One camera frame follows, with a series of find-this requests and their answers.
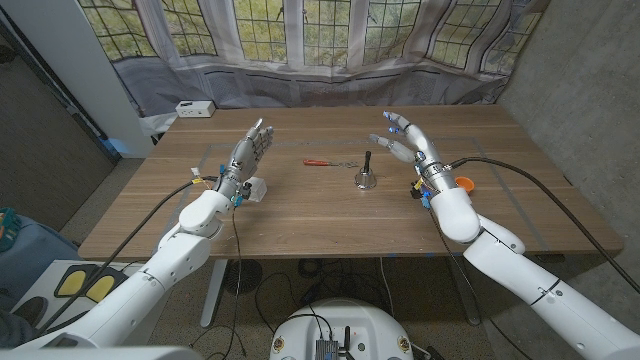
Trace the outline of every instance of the sheer curtain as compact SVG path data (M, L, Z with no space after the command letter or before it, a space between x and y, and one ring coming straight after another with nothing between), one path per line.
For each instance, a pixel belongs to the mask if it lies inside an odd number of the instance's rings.
M140 117L493 103L548 0L78 0Z

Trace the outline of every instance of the orange cap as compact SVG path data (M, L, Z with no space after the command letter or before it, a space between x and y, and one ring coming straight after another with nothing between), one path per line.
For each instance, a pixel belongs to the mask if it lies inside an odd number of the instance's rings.
M470 193L471 190L473 190L476 187L476 185L473 183L471 179L464 176L458 176L456 178L456 184L458 184L459 187L467 190L467 194Z

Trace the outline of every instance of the concrete wall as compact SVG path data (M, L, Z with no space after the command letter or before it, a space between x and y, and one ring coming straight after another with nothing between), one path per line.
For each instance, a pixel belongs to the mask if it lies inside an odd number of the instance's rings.
M625 240L616 259L640 282L639 19L636 1L551 1L498 103ZM640 295L610 265L585 265L588 259L569 259L580 271L557 270L640 333ZM549 329L532 331L521 333L529 336L522 340L545 337ZM547 338L529 355L573 358L560 342Z
M142 134L138 116L78 3L0 0L0 4L120 154L146 157L153 148L151 139Z

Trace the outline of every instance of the blue connector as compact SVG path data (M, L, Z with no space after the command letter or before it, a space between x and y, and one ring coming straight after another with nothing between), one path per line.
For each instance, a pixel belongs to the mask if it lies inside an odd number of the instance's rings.
M422 206L424 206L426 209L430 209L431 208L431 203L429 203L429 198L427 196L431 195L431 193L429 192L425 192L424 194L422 194L422 198L420 199L420 201L422 201Z

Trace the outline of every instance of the cable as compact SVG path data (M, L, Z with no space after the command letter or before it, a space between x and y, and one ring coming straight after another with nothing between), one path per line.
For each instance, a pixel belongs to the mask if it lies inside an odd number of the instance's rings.
M322 321L325 322L325 324L327 324L327 327L329 328L329 340L333 341L333 330L331 329L331 325L329 324L329 321L327 321L327 319L323 318L320 315L316 315L316 314L297 314L297 315L291 315L289 316L285 321L281 322L280 325L278 325L276 327L276 330L278 330L278 328L280 326L282 326L282 324L286 323L289 320L293 320L293 319L297 319L297 318L301 318L301 317L306 317L306 316L313 316L316 319L321 319Z
M454 162L452 162L451 164L449 164L449 166L452 169L455 169L469 161L478 161L478 162L485 162L485 163L489 163L489 164L493 164L493 165L498 165L501 166L505 169L509 169L511 171L517 172L518 174L526 177L527 179L531 180L531 182L533 182L534 184L536 184L540 190L542 190L556 205L558 205L558 207L560 208L560 210L562 210L565 215L567 215L567 217L578 227L578 229L580 229L580 231L582 232L582 234L584 234L584 236L587 238L587 240L589 240L589 242L591 242L591 244L598 250L598 252L604 256L604 258L609 262L609 264L611 264L611 266L613 266L613 268L618 272L618 274L620 274L620 276L622 276L623 279L626 280L626 282L631 285L631 287L638 293L640 294L640 285L638 285L638 283L636 283L633 278L631 278L631 276L629 276L629 274L627 274L627 272L615 261L615 259L613 259L611 257L611 255L609 255L604 248L602 247L602 245L600 245L600 243L598 242L598 240L596 240L593 235L591 235L591 233L589 232L589 230L587 230L587 228L584 227L584 225L582 225L582 223L580 222L580 220L578 220L578 218L575 217L575 215L573 215L573 213L562 203L562 201L560 201L560 199L558 199L552 192L551 190L549 190L546 186L544 186L544 184L542 184L542 182L540 182L540 180L536 179L533 175L529 174L528 172L513 166L513 165L509 165L507 163L504 163L502 161L498 161L498 160L493 160L493 159L487 159L487 158L481 158L481 157L469 157L469 158L462 158L459 160L456 160Z
M236 322L238 321L238 294L240 293L240 280L242 279L242 255L240 254L240 238L238 237L238 229L236 228L236 207L233 207L233 213L231 214L231 223L233 224L233 232L236 235L236 245L238 248L238 285L236 286L236 299L233 310L233 325L231 326L231 340L229 341L229 347L227 348L227 352L224 354L222 359L226 359L231 352L231 347L233 346L233 334L236 332ZM207 360L211 359L214 355L219 353L213 353L207 357Z
M215 177L215 176L207 176L204 179L213 181L214 179L217 179L217 177ZM40 329L38 329L38 331L36 331L36 333L33 336L33 338L36 339L36 338L39 338L40 336L44 335L45 332L47 331L47 329L51 326L51 324L53 324L60 317L60 315L62 315L62 313L64 313L69 308L69 306L71 306L71 304L73 304L76 301L76 299L78 299L80 297L81 294L86 293L87 290L89 290L89 288L94 285L95 281L100 278L100 276L102 275L102 273L104 273L105 269L109 266L109 264L111 264L113 262L113 259L115 259L116 256L118 256L118 254L122 251L122 249L124 249L124 247L127 246L127 244L129 244L131 239L133 239L133 237L138 233L138 231L140 231L140 229L142 229L142 227L147 223L147 221L149 221L149 219L151 219L151 217L158 211L158 209L160 209L160 207L162 205L164 205L164 203L166 203L174 195L176 195L180 191L188 188L191 185L193 185L193 182L189 181L188 183L186 183L184 185L181 185L179 188L173 190L169 195L165 196L164 199L160 200L160 202L149 212L149 214L147 214L147 216L140 222L140 224L138 224L138 226L136 226L136 228L131 232L131 234L129 234L129 236L127 236L127 238L124 239L124 241L118 246L118 248L116 248L116 250L111 254L111 256L109 256L107 261L102 263L102 265L100 266L98 271L96 271L93 274L93 276L91 276L91 278L89 278L89 280L85 283L85 285L82 286L80 288L80 290L78 290L77 293L75 293L73 296L71 296L69 298L69 300L67 300L67 302L65 302L60 307L60 309L58 309L58 311L56 311L49 318L49 320L47 320L47 322L44 323L44 325L42 325L42 327L40 327Z
M444 245L444 247L447 249L447 252L449 253L449 256L451 256L451 259L453 260L453 262L456 264L456 266L458 267L458 270L460 270L460 273L462 274L462 276L464 277L464 280L467 282L467 285L469 286L469 289L471 290L471 294L473 295L474 300L476 301L476 305L478 306L478 310L480 311L480 314L482 314L484 311L482 311L482 308L480 307L480 301L478 300L478 295L476 294L475 289L473 288L473 285L471 285L471 281L469 281L469 278L467 278L467 274L465 274L464 270L462 269L462 266L460 266L460 264L458 263L458 260L456 259L455 256L453 256L453 253L451 252L451 249L449 249L449 245L447 245L447 242L444 239L444 234L442 233L442 229L440 228L440 224L438 223L438 221L436 220L436 217L433 215L433 209L429 208L429 215L431 215L431 220L433 220L433 224L436 226L436 229L438 230L438 234L440 235L440 240L442 240L442 244ZM522 356L524 356L525 358L527 358L528 360L533 360L529 355L527 355L527 353L525 353L522 349L520 349L520 347L518 345L516 345L515 342L513 342L513 340L511 340L507 334L505 334L502 329L500 329L498 327L498 324L495 323L495 321L493 321L493 319L489 316L487 316L487 319L489 319L489 321L491 322L491 324L493 324L493 326L496 328L496 330L498 330L498 332L500 333L500 335L502 335L508 342L509 344L511 344L511 346L514 347L514 349L518 350L518 352L520 354L522 354Z
M387 295L389 295L389 306L391 307L391 316L395 318L396 313L393 311L393 300L391 299L391 290L389 290L387 277L384 275L384 265L382 265L382 257L380 258L380 272L382 273L382 280L384 280L384 286L387 288Z
M229 329L229 330L232 331L232 334L236 335L236 337L238 338L238 342L240 343L240 348L242 349L242 355L244 355L244 357L247 357L247 350L245 350L244 343L242 342L242 338L240 337L240 334L238 334L238 332L235 329L232 329L231 326L227 326L227 325L216 325L216 326L212 326L212 327L208 328L202 334L198 335L198 337L195 340L193 340L191 343L189 343L189 347L193 349L193 347L198 342L198 340L200 340L200 338L202 338L209 331L211 331L213 329L219 329L219 328ZM215 353L213 355L216 355L216 354L224 355L221 352L217 352L217 353Z
M130 263L128 263L127 265L125 265L124 267L122 267L122 269L120 269L120 272L124 272L125 270L127 270L127 268L135 263L139 263L141 261L147 261L147 260L136 260L136 261L132 261Z
M316 315L316 323L318 323L318 330L320 330L320 340L324 340L324 335L322 334L322 327L320 326L320 320L318 320L318 314L316 314L315 310L313 310L313 308L311 307L311 303L309 303L309 309L311 309L311 312L313 313L313 315Z
M264 284L265 282L267 282L267 280L271 279L272 277L274 277L276 275L282 275L287 279L287 282L289 283L289 292L291 293L291 300L293 301L294 306L298 307L298 302L296 301L296 298L293 295L293 287L291 286L291 278L289 277L289 275L287 275L287 274L285 274L283 272L276 272L276 273L273 273L273 274L267 276L264 280L262 280L260 282L260 284L256 288L256 293L254 294L253 300L254 300L254 302L256 304L256 309L258 310L258 315L260 315L260 318L262 319L262 322L264 322L267 325L269 330L271 330L271 332L274 335L276 333L275 329L272 328L271 325L269 325L269 322L264 317L264 314L262 313L262 310L260 310L260 305L258 304L258 293L260 292L260 288L262 287L262 284Z
M430 353L430 352L428 352L427 350L425 350L425 349L421 348L420 346L418 346L418 345L416 345L416 344L414 344L414 343L412 343L412 342L410 342L410 344L411 344L411 346L413 346L414 348L416 348L416 349L417 349L418 351L420 351L421 353L423 353L423 354L425 354L425 355L427 355L427 356L431 356L431 353Z

